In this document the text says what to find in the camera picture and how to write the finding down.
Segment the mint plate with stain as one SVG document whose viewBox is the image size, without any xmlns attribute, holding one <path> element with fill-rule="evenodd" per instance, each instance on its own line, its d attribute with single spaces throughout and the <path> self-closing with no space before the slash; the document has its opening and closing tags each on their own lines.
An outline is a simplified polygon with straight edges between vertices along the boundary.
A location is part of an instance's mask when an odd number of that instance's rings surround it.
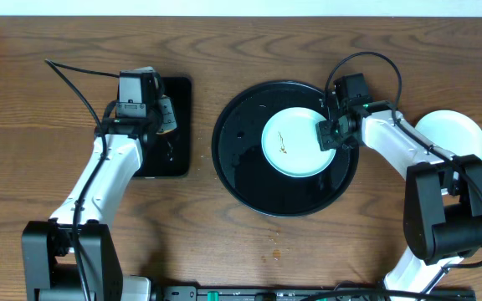
<svg viewBox="0 0 482 301">
<path fill-rule="evenodd" d="M 321 150 L 316 125 L 326 118 L 315 110 L 292 107 L 273 115 L 261 135 L 264 157 L 275 170 L 295 178 L 322 172 L 336 150 Z"/>
</svg>

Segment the yellow green scrub sponge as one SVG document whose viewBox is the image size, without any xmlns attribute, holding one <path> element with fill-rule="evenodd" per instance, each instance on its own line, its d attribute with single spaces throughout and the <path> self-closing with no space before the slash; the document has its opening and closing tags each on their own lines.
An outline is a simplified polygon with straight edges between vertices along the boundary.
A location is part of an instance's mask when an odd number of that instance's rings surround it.
<svg viewBox="0 0 482 301">
<path fill-rule="evenodd" d="M 176 128 L 174 129 L 159 129 L 159 131 L 156 133 L 157 135 L 166 135 L 171 132 L 173 132 Z"/>
</svg>

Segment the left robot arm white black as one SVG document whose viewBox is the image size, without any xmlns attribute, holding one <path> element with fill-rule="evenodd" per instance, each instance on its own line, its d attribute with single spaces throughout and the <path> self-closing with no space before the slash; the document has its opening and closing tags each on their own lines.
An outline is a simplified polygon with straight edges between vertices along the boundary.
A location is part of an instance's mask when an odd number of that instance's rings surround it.
<svg viewBox="0 0 482 301">
<path fill-rule="evenodd" d="M 28 300 L 152 300 L 152 282 L 122 272 L 110 227 L 131 178 L 159 135 L 177 128 L 172 99 L 111 102 L 105 131 L 73 190 L 46 221 L 30 221 L 21 246 Z"/>
</svg>

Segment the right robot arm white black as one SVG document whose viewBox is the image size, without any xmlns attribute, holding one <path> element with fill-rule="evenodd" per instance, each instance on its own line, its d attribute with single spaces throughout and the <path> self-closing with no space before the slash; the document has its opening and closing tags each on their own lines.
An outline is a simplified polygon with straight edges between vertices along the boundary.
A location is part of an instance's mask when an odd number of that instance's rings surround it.
<svg viewBox="0 0 482 301">
<path fill-rule="evenodd" d="M 434 300 L 432 290 L 454 269 L 482 267 L 482 160 L 457 156 L 417 132 L 396 106 L 344 105 L 315 126 L 322 151 L 365 146 L 405 180 L 407 249 L 375 298 Z"/>
</svg>

